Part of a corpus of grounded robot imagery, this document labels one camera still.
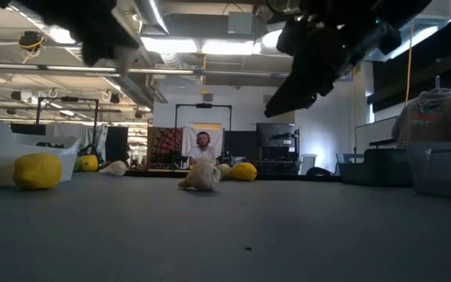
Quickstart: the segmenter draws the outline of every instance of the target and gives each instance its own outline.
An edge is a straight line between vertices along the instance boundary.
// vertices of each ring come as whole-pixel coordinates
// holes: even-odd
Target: table
[[[80,173],[0,190],[0,281],[451,281],[451,199],[180,180]]]

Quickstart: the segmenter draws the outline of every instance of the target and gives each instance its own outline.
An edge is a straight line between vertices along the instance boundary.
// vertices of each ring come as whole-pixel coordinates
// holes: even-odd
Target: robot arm
[[[276,46],[294,57],[292,70],[267,104],[265,116],[309,108],[366,54],[376,48],[383,54],[394,51],[402,43],[399,29],[431,1],[302,0],[305,16],[287,21]]]

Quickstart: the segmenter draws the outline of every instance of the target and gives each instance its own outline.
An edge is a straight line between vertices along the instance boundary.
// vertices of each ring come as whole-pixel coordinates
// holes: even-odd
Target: gray hoodie
[[[422,92],[401,112],[392,137],[398,148],[405,142],[451,142],[451,89]]]

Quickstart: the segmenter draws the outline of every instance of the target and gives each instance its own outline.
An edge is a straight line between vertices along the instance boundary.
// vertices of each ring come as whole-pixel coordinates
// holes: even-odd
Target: gray bin
[[[451,196],[451,143],[411,143],[406,151],[415,191]]]

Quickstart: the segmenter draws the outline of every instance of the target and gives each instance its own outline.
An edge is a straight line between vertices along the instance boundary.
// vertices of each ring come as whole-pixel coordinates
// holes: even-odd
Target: man
[[[197,146],[188,153],[190,165],[195,165],[198,161],[208,161],[216,165],[217,157],[215,156],[213,147],[210,145],[210,141],[210,135],[208,133],[200,132],[197,134]]]
[[[398,148],[408,142],[451,142],[451,89],[422,92],[399,115],[392,137]]]

